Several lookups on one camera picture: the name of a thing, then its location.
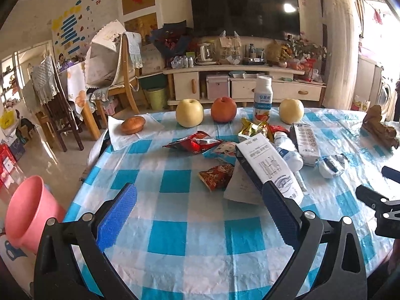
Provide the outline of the white feather wipes pack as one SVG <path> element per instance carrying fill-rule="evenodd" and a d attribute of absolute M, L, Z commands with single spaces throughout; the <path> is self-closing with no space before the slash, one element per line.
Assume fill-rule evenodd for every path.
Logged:
<path fill-rule="evenodd" d="M 315 167 L 321 153 L 312 127 L 305 123 L 294 123 L 290 132 L 304 165 Z"/>

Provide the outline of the blue white milk carton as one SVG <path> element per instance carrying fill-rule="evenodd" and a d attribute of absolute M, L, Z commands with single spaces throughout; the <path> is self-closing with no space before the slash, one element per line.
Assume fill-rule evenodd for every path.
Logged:
<path fill-rule="evenodd" d="M 258 133 L 238 143 L 235 148 L 236 159 L 260 194 L 263 184 L 271 181 L 284 197 L 301 204 L 303 191 L 288 164 L 267 137 Z"/>

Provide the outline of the red candy snack packet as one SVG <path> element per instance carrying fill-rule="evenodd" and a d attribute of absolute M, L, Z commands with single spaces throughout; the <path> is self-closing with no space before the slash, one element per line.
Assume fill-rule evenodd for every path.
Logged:
<path fill-rule="evenodd" d="M 220 164 L 207 171 L 199 172 L 199 179 L 205 184 L 210 192 L 222 190 L 229 184 L 234 171 L 232 164 Z"/>

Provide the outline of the pink plastic trash bin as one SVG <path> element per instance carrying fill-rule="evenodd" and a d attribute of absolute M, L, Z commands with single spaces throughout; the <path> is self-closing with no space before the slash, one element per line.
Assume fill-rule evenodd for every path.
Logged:
<path fill-rule="evenodd" d="M 66 210 L 38 175 L 25 179 L 13 193 L 5 216 L 5 233 L 15 248 L 36 254 L 49 218 L 61 222 Z"/>

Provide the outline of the small crumpled milk pouch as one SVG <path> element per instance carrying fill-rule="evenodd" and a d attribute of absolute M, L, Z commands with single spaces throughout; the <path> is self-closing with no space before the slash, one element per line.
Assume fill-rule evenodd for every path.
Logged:
<path fill-rule="evenodd" d="M 335 154 L 321 158 L 317 167 L 319 173 L 325 179 L 333 179 L 341 176 L 349 166 L 349 161 L 344 154 Z"/>

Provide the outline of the red gift boxes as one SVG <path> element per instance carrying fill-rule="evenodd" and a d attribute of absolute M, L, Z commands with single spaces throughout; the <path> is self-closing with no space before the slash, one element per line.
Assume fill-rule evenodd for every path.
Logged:
<path fill-rule="evenodd" d="M 1 144 L 0 147 L 0 161 L 1 161 L 1 185 L 5 186 L 7 189 L 15 181 L 11 176 L 11 172 L 15 169 L 16 160 L 12 155 L 9 147 L 6 144 Z"/>

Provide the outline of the blue white checkered tablecloth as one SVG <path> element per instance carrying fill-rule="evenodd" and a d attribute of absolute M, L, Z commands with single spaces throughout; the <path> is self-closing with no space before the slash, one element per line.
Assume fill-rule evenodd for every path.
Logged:
<path fill-rule="evenodd" d="M 105 251 L 124 283 L 139 299 L 261 299 L 284 269 L 287 246 L 263 206 L 226 200 L 210 192 L 199 172 L 215 159 L 169 149 L 191 134 L 173 112 L 156 114 L 159 133 L 123 150 L 107 148 L 72 201 L 65 219 L 78 220 L 113 199 L 127 183 L 138 198 L 116 241 Z M 325 220 L 348 216 L 359 236 L 367 273 L 391 252 L 393 241 L 376 236 L 374 212 L 355 196 L 366 185 L 390 199 L 399 185 L 385 179 L 383 166 L 399 168 L 399 151 L 387 150 L 362 129 L 364 114 L 306 109 L 323 156 L 349 161 L 339 177 L 325 179 L 315 167 L 301 175 L 307 191 L 301 207 Z"/>

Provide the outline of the white paper receipt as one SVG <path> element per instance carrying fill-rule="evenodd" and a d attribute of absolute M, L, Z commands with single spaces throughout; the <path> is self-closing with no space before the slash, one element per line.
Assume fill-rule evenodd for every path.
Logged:
<path fill-rule="evenodd" d="M 229 201 L 264 206 L 262 195 L 253 181 L 236 160 L 232 177 L 224 191 L 224 198 Z"/>

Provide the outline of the yellow pear right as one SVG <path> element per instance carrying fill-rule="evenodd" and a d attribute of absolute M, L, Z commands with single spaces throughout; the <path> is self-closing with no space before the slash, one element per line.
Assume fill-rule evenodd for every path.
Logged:
<path fill-rule="evenodd" d="M 299 99 L 284 99 L 279 105 L 279 117 L 288 125 L 300 122 L 304 113 L 305 107 Z"/>

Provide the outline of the yellow pear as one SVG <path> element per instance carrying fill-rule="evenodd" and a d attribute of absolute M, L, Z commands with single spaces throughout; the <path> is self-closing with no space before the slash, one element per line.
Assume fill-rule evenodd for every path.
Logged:
<path fill-rule="evenodd" d="M 279 117 L 288 125 L 300 122 L 304 113 L 305 107 L 299 99 L 284 99 L 279 105 Z"/>
<path fill-rule="evenodd" d="M 183 127 L 195 127 L 204 120 L 204 107 L 196 99 L 183 99 L 176 107 L 175 118 Z"/>

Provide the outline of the white paper napkin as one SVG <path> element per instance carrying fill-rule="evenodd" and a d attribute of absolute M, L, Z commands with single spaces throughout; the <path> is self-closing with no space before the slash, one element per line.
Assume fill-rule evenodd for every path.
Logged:
<path fill-rule="evenodd" d="M 135 115 L 126 120 L 108 117 L 110 143 L 115 151 L 161 132 L 164 126 L 150 114 Z"/>

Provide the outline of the yellow green snack wrapper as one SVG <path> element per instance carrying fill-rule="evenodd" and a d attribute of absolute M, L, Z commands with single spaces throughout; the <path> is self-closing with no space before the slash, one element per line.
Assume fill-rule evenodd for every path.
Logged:
<path fill-rule="evenodd" d="M 270 125 L 266 121 L 260 123 L 254 123 L 246 118 L 241 119 L 242 129 L 237 134 L 240 142 L 247 140 L 257 134 L 263 134 L 264 137 L 273 141 L 273 134 L 271 132 Z"/>

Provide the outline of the dark wooden chair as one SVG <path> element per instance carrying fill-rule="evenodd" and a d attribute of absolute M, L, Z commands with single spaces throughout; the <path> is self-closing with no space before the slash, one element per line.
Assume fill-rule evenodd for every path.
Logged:
<path fill-rule="evenodd" d="M 32 85 L 43 109 L 43 114 L 51 125 L 62 151 L 67 151 L 62 134 L 69 132 L 73 134 L 79 150 L 84 150 L 79 136 L 81 129 L 67 101 L 51 56 L 47 56 L 41 64 L 33 68 Z"/>

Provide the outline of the white Ambrosial yogurt bottle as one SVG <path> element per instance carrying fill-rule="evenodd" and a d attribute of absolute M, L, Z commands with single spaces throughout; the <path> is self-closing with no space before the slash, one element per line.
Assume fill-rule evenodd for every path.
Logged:
<path fill-rule="evenodd" d="M 255 120 L 256 123 L 269 119 L 272 103 L 272 78 L 266 75 L 258 76 L 253 96 L 253 120 Z"/>

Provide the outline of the yellow plastic bag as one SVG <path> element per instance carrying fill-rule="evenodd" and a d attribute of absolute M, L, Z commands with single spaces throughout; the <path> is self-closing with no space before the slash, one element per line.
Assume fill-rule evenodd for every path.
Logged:
<path fill-rule="evenodd" d="M 1 129 L 8 129 L 16 123 L 16 113 L 14 110 L 4 110 L 1 115 Z"/>

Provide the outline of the cartoon snack packet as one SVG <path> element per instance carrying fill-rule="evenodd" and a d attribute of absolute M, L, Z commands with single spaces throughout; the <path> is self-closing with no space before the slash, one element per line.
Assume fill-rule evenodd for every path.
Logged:
<path fill-rule="evenodd" d="M 206 159 L 217 159 L 230 165 L 236 163 L 236 142 L 223 141 L 219 145 L 205 151 L 203 153 Z"/>

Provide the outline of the red orange apple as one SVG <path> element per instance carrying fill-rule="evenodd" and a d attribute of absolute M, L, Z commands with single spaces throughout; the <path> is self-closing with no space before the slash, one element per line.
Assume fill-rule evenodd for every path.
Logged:
<path fill-rule="evenodd" d="M 211 106 L 211 117 L 217 123 L 231 122 L 237 113 L 237 105 L 230 97 L 220 97 Z"/>

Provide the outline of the red crumpled chip bag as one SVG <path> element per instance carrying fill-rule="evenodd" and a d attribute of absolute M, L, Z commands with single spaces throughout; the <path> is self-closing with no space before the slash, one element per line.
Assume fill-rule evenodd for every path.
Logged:
<path fill-rule="evenodd" d="M 177 139 L 176 141 L 164 145 L 164 148 L 171 148 L 198 155 L 219 146 L 221 143 L 223 143 L 221 139 L 216 139 L 204 131 L 197 131 L 187 137 Z"/>

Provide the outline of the green waste basket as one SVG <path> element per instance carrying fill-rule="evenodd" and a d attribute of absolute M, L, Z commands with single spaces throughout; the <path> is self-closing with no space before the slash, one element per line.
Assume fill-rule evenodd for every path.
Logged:
<path fill-rule="evenodd" d="M 145 95 L 154 111 L 162 111 L 168 105 L 166 88 L 146 89 Z"/>

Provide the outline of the yellow pear left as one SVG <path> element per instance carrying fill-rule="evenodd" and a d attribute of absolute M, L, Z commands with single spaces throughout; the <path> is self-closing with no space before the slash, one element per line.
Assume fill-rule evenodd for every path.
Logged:
<path fill-rule="evenodd" d="M 204 120 L 204 107 L 196 99 L 183 99 L 176 107 L 175 118 L 183 127 L 195 127 Z"/>

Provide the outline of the pink storage box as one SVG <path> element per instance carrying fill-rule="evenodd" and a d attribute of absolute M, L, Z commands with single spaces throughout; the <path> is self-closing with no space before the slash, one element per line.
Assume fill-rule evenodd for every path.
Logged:
<path fill-rule="evenodd" d="M 229 97 L 231 90 L 229 76 L 227 74 L 207 74 L 206 89 L 209 100 Z"/>

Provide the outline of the wooden chair with covers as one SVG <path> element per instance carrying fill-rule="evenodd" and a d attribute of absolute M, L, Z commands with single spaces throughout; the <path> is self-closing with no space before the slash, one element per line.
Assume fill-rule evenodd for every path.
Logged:
<path fill-rule="evenodd" d="M 132 111 L 139 113 L 134 93 L 140 89 L 141 45 L 141 34 L 126 31 L 119 20 L 109 22 L 94 35 L 84 62 L 89 102 L 99 107 L 110 97 L 125 94 Z"/>

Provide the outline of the white TV cabinet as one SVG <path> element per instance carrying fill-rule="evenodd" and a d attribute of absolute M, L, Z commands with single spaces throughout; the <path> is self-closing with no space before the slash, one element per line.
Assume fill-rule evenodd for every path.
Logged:
<path fill-rule="evenodd" d="M 272 101 L 279 103 L 284 99 L 297 99 L 322 105 L 326 85 L 314 81 L 295 80 L 302 70 L 280 68 L 278 66 L 246 65 L 207 65 L 192 68 L 165 69 L 167 76 L 170 109 L 184 99 L 198 100 L 201 104 L 211 104 L 214 100 L 207 97 L 206 75 L 227 74 L 230 80 L 230 98 L 242 106 L 254 101 L 256 79 L 251 75 L 265 74 L 272 78 Z"/>

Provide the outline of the electric kettle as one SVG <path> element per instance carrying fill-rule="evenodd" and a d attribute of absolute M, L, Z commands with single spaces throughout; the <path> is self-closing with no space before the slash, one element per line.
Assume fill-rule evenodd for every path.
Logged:
<path fill-rule="evenodd" d="M 213 43 L 200 43 L 199 54 L 196 59 L 197 64 L 215 62 L 215 49 Z"/>

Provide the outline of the dark flower bouquet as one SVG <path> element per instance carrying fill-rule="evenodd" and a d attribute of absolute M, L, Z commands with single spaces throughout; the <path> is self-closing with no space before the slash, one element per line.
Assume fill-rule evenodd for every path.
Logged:
<path fill-rule="evenodd" d="M 191 43 L 193 30 L 187 21 L 165 23 L 161 28 L 150 32 L 150 42 L 167 60 L 183 56 Z"/>

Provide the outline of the black television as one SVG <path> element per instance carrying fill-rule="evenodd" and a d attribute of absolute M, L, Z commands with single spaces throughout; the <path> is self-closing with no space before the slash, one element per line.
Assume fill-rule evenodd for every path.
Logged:
<path fill-rule="evenodd" d="M 300 34 L 298 0 L 191 0 L 191 6 L 197 36 L 285 40 Z"/>

